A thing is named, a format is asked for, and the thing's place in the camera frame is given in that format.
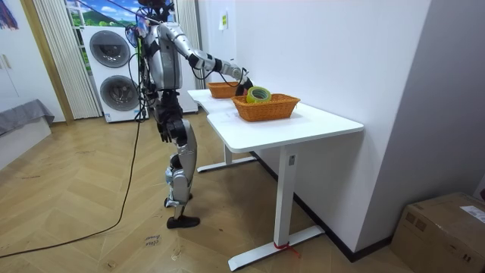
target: stacked washer dryer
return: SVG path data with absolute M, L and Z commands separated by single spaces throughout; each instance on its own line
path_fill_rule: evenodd
M 128 43 L 124 28 L 81 27 L 81 36 L 106 121 L 132 121 L 139 112 L 138 61 L 134 56 L 128 64 L 136 49 Z

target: wooden floor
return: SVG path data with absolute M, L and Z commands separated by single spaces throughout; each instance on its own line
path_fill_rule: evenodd
M 222 142 L 202 112 L 189 115 L 199 142 L 197 166 L 222 162 Z M 0 171 L 0 255 L 60 243 L 113 225 L 127 189 L 134 122 L 104 119 L 53 127 L 52 135 Z M 141 124 L 133 182 L 121 223 L 71 245 L 0 259 L 0 272 L 229 272 L 227 260 L 273 239 L 277 184 L 253 162 L 196 174 L 186 215 L 198 227 L 168 230 L 173 209 L 164 170 L 173 144 L 153 120 Z M 291 232 L 313 225 L 293 205 Z M 320 236 L 240 272 L 410 272 L 388 248 L 349 263 Z

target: washing machine door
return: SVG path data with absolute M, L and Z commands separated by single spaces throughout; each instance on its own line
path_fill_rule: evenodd
M 111 76 L 103 81 L 99 90 L 101 99 L 118 111 L 129 111 L 139 105 L 136 88 L 129 77 Z
M 130 59 L 130 47 L 118 34 L 102 30 L 91 37 L 89 47 L 94 58 L 107 67 L 122 67 Z

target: green tape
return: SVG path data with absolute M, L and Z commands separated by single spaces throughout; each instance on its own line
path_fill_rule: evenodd
M 246 97 L 246 102 L 256 103 L 256 102 L 269 102 L 271 100 L 271 93 L 260 86 L 253 86 L 249 88 L 248 95 Z

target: curtain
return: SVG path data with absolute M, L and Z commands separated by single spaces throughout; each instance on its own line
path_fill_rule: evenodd
M 64 0 L 33 0 L 75 119 L 102 115 Z
M 195 49 L 201 48 L 201 39 L 200 39 L 200 29 L 199 29 L 199 15 L 197 12 L 197 2 L 193 0 L 174 0 L 175 3 L 175 11 L 177 13 L 176 22 L 180 25 L 183 32 L 187 35 L 192 46 Z M 204 74 L 202 71 L 195 71 L 197 77 L 203 78 Z M 198 80 L 194 78 L 196 81 L 196 88 L 197 89 L 204 89 L 205 84 L 204 80 Z

